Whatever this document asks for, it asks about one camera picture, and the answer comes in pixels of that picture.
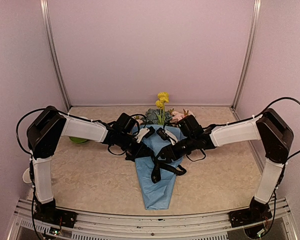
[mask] ventilation grille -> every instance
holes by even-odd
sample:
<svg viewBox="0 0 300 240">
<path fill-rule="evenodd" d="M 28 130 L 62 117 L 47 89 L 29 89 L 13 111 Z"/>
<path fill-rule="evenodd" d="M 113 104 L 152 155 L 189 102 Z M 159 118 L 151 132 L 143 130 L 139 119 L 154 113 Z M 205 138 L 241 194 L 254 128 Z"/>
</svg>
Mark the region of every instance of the ventilation grille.
<svg viewBox="0 0 300 240">
<path fill-rule="evenodd" d="M 29 220 L 22 219 L 20 225 L 22 227 L 27 228 L 27 229 L 34 229 L 34 226 L 33 226 L 32 222 L 29 221 Z M 48 233 L 49 232 L 49 227 L 41 226 L 40 224 L 36 224 L 35 229 L 40 233 L 44 233 L 44 232 Z"/>
<path fill-rule="evenodd" d="M 84 234 L 81 232 L 72 232 L 71 239 L 74 240 L 113 240 L 108 237 L 101 237 L 96 235 L 90 235 L 90 234 Z M 221 234 L 214 234 L 214 235 L 208 235 L 203 237 L 196 237 L 196 238 L 187 238 L 183 237 L 180 238 L 181 240 L 228 240 L 228 234 L 227 233 L 221 233 Z"/>
</svg>

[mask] yellow tulip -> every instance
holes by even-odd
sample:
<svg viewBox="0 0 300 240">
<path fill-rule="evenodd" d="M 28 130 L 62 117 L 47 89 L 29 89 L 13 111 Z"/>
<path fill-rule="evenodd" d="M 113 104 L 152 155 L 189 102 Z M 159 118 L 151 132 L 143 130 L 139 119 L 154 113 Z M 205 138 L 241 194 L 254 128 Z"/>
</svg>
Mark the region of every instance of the yellow tulip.
<svg viewBox="0 0 300 240">
<path fill-rule="evenodd" d="M 160 101 L 161 102 L 163 102 L 163 103 L 169 103 L 169 98 L 168 97 L 166 97 L 166 96 L 162 96 L 162 97 L 160 97 Z"/>
<path fill-rule="evenodd" d="M 163 91 L 163 92 L 159 92 L 158 93 L 158 99 L 160 99 L 161 97 L 167 97 L 169 98 L 169 93 Z"/>
<path fill-rule="evenodd" d="M 156 101 L 155 102 L 155 105 L 159 108 L 159 109 L 162 109 L 164 107 L 164 103 L 160 100 Z"/>
</svg>

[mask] black strap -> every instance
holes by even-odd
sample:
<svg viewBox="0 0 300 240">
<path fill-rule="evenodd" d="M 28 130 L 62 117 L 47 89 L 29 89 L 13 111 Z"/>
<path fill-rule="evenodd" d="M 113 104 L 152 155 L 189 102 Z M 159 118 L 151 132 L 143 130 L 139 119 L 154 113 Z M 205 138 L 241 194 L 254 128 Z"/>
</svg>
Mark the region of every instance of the black strap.
<svg viewBox="0 0 300 240">
<path fill-rule="evenodd" d="M 151 173 L 151 180 L 154 184 L 158 183 L 161 180 L 160 169 L 172 172 L 172 173 L 176 174 L 177 176 L 184 175 L 187 172 L 187 170 L 184 169 L 181 165 L 177 166 L 177 168 L 180 169 L 180 170 L 178 170 L 171 165 L 168 165 L 164 162 L 160 162 L 155 156 L 152 156 L 152 160 L 154 163 L 154 167 L 153 167 L 153 170 Z"/>
</svg>

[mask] blue garment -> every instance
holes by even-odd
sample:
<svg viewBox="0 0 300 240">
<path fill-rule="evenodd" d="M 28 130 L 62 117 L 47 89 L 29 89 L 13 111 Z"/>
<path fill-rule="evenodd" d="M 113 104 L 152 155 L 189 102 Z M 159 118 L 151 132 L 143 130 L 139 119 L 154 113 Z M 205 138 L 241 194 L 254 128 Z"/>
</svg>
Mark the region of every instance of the blue garment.
<svg viewBox="0 0 300 240">
<path fill-rule="evenodd" d="M 151 126 L 155 130 L 162 128 L 162 125 Z M 179 128 L 166 126 L 165 129 L 174 134 L 178 140 L 185 138 Z M 154 151 L 154 155 L 157 155 L 166 145 L 171 144 L 168 140 L 162 140 L 156 132 L 149 138 L 144 138 L 142 141 Z M 182 162 L 182 159 L 183 157 L 170 165 L 176 168 Z M 161 180 L 154 184 L 151 180 L 151 173 L 154 166 L 151 157 L 139 157 L 135 159 L 136 173 L 142 191 L 144 206 L 147 210 L 168 209 L 174 190 L 176 175 L 170 171 L 160 169 Z"/>
</svg>

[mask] white backdrop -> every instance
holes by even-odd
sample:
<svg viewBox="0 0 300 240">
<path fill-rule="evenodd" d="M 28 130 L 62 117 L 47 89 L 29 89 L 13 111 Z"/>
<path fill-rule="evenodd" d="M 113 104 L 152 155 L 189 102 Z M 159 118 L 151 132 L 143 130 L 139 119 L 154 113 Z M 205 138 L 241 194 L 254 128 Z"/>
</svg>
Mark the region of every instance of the white backdrop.
<svg viewBox="0 0 300 240">
<path fill-rule="evenodd" d="M 231 105 L 252 0 L 49 1 L 71 104 Z"/>
</svg>

